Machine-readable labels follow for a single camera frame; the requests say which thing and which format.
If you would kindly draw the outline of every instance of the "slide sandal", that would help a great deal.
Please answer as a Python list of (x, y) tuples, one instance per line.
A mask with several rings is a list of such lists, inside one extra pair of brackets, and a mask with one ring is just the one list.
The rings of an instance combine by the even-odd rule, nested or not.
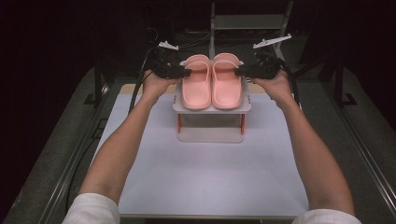
[(235, 109), (242, 102), (241, 77), (233, 71), (239, 59), (231, 53), (218, 54), (212, 65), (212, 105), (217, 109)]
[(182, 80), (182, 103), (190, 110), (201, 110), (210, 106), (210, 61), (203, 54), (193, 55), (184, 64), (191, 70), (189, 77)]

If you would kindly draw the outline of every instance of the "white stand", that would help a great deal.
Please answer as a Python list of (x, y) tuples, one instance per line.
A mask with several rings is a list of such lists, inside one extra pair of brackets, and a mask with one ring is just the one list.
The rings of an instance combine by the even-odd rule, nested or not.
[(241, 78), (242, 103), (233, 110), (219, 110), (213, 105), (199, 111), (186, 109), (177, 84), (173, 108), (177, 112), (177, 138), (182, 142), (241, 143), (245, 133), (245, 115), (251, 109), (248, 84)]

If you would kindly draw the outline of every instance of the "hand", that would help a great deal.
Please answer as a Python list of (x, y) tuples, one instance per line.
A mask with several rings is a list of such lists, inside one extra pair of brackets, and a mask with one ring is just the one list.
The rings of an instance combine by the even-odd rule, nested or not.
[(143, 82), (143, 95), (144, 98), (149, 98), (154, 100), (154, 104), (157, 102), (158, 98), (162, 96), (168, 86), (178, 83), (180, 79), (164, 79), (158, 77), (154, 72), (148, 70), (145, 72)]
[(273, 79), (253, 78), (253, 83), (263, 87), (276, 105), (282, 108), (283, 104), (293, 100), (288, 80), (288, 74), (279, 70)]

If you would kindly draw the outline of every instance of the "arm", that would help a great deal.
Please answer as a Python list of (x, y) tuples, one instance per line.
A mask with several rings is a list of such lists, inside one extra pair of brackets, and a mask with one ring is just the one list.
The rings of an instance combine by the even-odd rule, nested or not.
[(339, 210), (354, 216), (352, 196), (344, 175), (330, 150), (292, 98), (287, 74), (279, 71), (272, 80), (255, 78), (253, 81), (265, 88), (284, 113), (309, 208)]
[(99, 149), (79, 194), (98, 193), (119, 203), (126, 177), (134, 164), (149, 112), (171, 84), (179, 80), (151, 74), (143, 83), (143, 95), (134, 109)]

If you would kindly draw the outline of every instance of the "cable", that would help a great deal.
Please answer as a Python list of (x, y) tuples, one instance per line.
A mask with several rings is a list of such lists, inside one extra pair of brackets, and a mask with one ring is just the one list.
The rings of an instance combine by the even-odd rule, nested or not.
[(180, 46), (179, 49), (185, 49), (185, 48), (189, 48), (189, 47), (195, 46), (195, 45), (197, 45), (197, 44), (200, 44), (200, 43), (206, 41), (209, 37), (210, 37), (210, 33), (208, 33), (206, 36), (204, 36), (204, 37), (202, 37), (202, 38), (200, 38), (200, 39), (191, 41), (191, 42), (188, 43), (188, 44), (185, 44), (185, 45), (183, 45), (183, 46)]
[(131, 103), (130, 103), (130, 105), (129, 105), (128, 114), (131, 113), (132, 109), (134, 108), (134, 102), (136, 101), (137, 93), (139, 92), (140, 86), (141, 86), (142, 83), (143, 83), (142, 80), (143, 80), (143, 76), (145, 75), (145, 70), (144, 70), (144, 69), (145, 69), (145, 65), (146, 65), (146, 62), (147, 62), (147, 60), (148, 60), (148, 57), (149, 57), (150, 53), (151, 53), (154, 49), (156, 49), (156, 48), (157, 48), (157, 47), (153, 47), (153, 48), (149, 49), (149, 50), (146, 52), (145, 60), (144, 60), (143, 63), (142, 63), (142, 67), (140, 68), (139, 77), (137, 78), (136, 85), (134, 86), (134, 93), (132, 94), (132, 99), (131, 99)]
[(72, 188), (74, 179), (75, 179), (75, 177), (76, 177), (76, 173), (77, 173), (78, 167), (81, 165), (82, 160), (84, 159), (85, 155), (86, 155), (87, 152), (88, 152), (88, 149), (92, 146), (92, 144), (94, 143), (94, 141), (95, 141), (95, 140), (98, 140), (98, 139), (101, 139), (102, 133), (103, 133), (103, 131), (104, 131), (104, 128), (99, 128), (99, 125), (101, 124), (101, 122), (102, 122), (103, 120), (107, 120), (107, 119), (100, 119), (100, 120), (99, 120), (98, 124), (96, 125), (96, 129), (95, 129), (95, 131), (93, 132), (93, 134), (92, 134), (92, 136), (91, 136), (91, 139), (92, 139), (92, 140), (91, 140), (91, 142), (87, 145), (87, 147), (85, 147), (84, 152), (82, 153), (81, 157), (80, 157), (79, 160), (78, 160), (77, 167), (76, 167), (76, 169), (75, 169), (75, 171), (74, 171), (74, 173), (73, 173), (73, 175), (72, 175), (72, 178), (70, 179), (70, 184), (69, 184), (69, 186), (67, 187), (66, 202), (65, 202), (65, 206), (64, 206), (64, 211), (65, 211), (66, 214), (67, 214), (67, 212), (69, 211), (70, 191), (71, 191), (71, 188)]
[(148, 30), (153, 30), (153, 31), (155, 31), (155, 38), (154, 38), (154, 40), (152, 40), (152, 41), (148, 41), (148, 42), (150, 42), (151, 44), (154, 44), (154, 42), (157, 40), (157, 38), (158, 38), (158, 31), (157, 31), (157, 29), (155, 29), (155, 28), (153, 28), (153, 27), (148, 27)]
[(290, 71), (288, 65), (286, 64), (285, 61), (279, 59), (280, 61), (280, 65), (282, 67), (282, 70), (284, 70), (287, 74), (288, 74), (288, 78), (291, 84), (291, 88), (293, 90), (293, 96), (294, 96), (294, 101), (297, 103), (297, 105), (300, 105), (300, 99), (299, 99), (299, 95), (298, 95), (298, 90), (297, 90), (297, 83), (296, 80), (294, 78), (293, 73)]

